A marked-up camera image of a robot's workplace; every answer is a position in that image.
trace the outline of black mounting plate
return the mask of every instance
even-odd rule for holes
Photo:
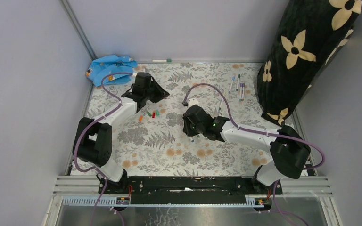
[[[122,183],[127,185],[125,189],[109,183],[104,194],[128,194],[128,185],[131,185],[131,204],[244,204],[245,195],[266,196],[273,188],[273,185],[254,187],[252,178],[248,177],[131,176],[122,179]],[[282,194],[281,185],[275,193]]]

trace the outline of gray fern pattern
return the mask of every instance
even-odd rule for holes
[[[112,158],[128,175],[138,176],[252,176],[257,167],[271,161],[268,152],[249,146],[210,141],[195,136],[191,142],[182,132],[182,114],[186,108],[181,102],[195,84],[210,83],[226,91],[233,118],[236,122],[260,128],[278,129],[260,117],[262,109],[257,101],[254,84],[261,63],[238,64],[139,64],[136,72],[148,72],[165,88],[170,96],[159,103],[147,102],[137,114],[113,128]],[[244,101],[238,101],[235,83],[229,95],[233,75],[241,74],[246,83]],[[133,81],[125,85],[110,85],[107,89],[122,95]],[[199,106],[211,116],[218,115],[219,95],[211,88],[199,86],[189,98],[196,98]],[[102,88],[94,88],[86,117],[93,118],[117,104],[117,100]],[[153,119],[146,112],[158,111]],[[225,104],[220,115],[228,117]],[[90,165],[79,161],[85,169]],[[71,175],[95,175],[78,172]]]
[[[161,131],[160,133],[161,134],[154,132],[150,135],[148,140],[145,142],[145,146],[161,149],[162,147],[166,147],[168,144],[175,141],[174,135],[170,134],[170,132],[166,134]]]

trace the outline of black pillow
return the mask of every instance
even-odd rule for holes
[[[352,33],[361,0],[290,0],[257,76],[262,117],[282,125]]]

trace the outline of red wire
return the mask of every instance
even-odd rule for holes
[[[270,196],[271,196],[271,189],[269,189],[269,190],[268,190],[268,193],[267,193],[267,198],[266,198],[266,200],[268,200],[268,199],[270,198]]]
[[[128,200],[130,200],[131,192],[132,192],[132,185],[128,185]]]

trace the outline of white marker on table edge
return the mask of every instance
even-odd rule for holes
[[[166,60],[152,60],[152,62],[171,63],[171,59],[166,59]]]

